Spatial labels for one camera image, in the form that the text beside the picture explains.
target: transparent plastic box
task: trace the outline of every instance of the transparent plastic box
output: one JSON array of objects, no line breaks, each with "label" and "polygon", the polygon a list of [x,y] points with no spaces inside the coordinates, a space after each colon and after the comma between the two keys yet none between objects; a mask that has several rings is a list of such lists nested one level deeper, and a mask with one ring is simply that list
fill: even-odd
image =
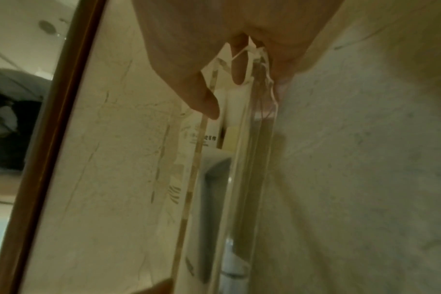
[{"label": "transparent plastic box", "polygon": [[206,69],[221,118],[185,105],[171,115],[153,199],[163,199],[149,259],[154,281],[172,277],[175,294],[249,292],[258,216],[277,103],[262,49],[247,48],[241,86],[231,62]]}]

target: dark wooden frame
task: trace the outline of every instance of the dark wooden frame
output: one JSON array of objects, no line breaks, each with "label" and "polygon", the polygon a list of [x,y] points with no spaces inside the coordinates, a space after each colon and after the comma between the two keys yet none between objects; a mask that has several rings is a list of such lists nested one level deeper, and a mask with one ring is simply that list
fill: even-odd
[{"label": "dark wooden frame", "polygon": [[81,0],[44,105],[0,251],[0,294],[22,283],[36,227],[106,0]]}]

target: scratched surface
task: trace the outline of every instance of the scratched surface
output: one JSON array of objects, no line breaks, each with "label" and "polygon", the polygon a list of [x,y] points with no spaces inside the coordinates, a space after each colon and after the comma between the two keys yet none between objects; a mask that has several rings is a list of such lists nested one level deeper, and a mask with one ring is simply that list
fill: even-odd
[{"label": "scratched surface", "polygon": [[[147,252],[172,99],[130,3],[110,0],[24,294],[125,294],[162,277]],[[276,129],[252,292],[441,294],[441,0],[345,2]]]}]

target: wooden trim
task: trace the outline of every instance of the wooden trim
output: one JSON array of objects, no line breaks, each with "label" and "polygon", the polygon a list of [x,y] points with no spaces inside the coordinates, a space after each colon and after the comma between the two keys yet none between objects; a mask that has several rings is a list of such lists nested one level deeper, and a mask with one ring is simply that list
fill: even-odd
[{"label": "wooden trim", "polygon": [[54,166],[105,4],[106,0],[82,0],[75,11],[2,243],[0,294],[19,292]]}]

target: hand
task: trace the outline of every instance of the hand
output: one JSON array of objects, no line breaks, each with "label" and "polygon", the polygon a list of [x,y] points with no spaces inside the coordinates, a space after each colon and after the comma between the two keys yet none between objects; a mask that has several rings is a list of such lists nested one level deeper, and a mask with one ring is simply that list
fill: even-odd
[{"label": "hand", "polygon": [[[219,106],[201,74],[228,42],[232,55],[252,38],[265,46],[275,93],[284,95],[298,64],[343,0],[133,0],[156,73],[194,110],[211,119]],[[241,84],[248,54],[232,64]]]},{"label": "hand", "polygon": [[152,288],[134,294],[170,294],[172,291],[172,287],[173,281],[171,279],[167,279],[159,284],[156,284]]}]

